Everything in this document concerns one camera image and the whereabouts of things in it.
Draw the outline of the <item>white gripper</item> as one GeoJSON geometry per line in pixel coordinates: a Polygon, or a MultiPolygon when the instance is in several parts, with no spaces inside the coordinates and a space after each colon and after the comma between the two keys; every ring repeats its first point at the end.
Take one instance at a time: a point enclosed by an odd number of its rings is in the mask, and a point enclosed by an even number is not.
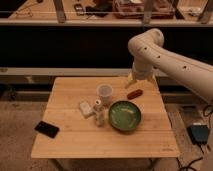
{"type": "Polygon", "coordinates": [[[135,84],[137,80],[148,80],[152,84],[156,84],[156,80],[153,76],[153,69],[151,65],[136,65],[132,66],[132,76],[127,77],[127,83],[125,89],[135,84]]]}

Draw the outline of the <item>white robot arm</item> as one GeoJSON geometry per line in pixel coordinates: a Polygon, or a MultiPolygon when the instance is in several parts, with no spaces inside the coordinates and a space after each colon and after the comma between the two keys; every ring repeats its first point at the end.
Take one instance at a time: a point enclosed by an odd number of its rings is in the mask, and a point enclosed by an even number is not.
{"type": "Polygon", "coordinates": [[[134,57],[132,79],[145,80],[153,68],[170,76],[209,104],[213,104],[213,66],[163,48],[164,35],[156,28],[132,37],[128,50],[134,57]]]}

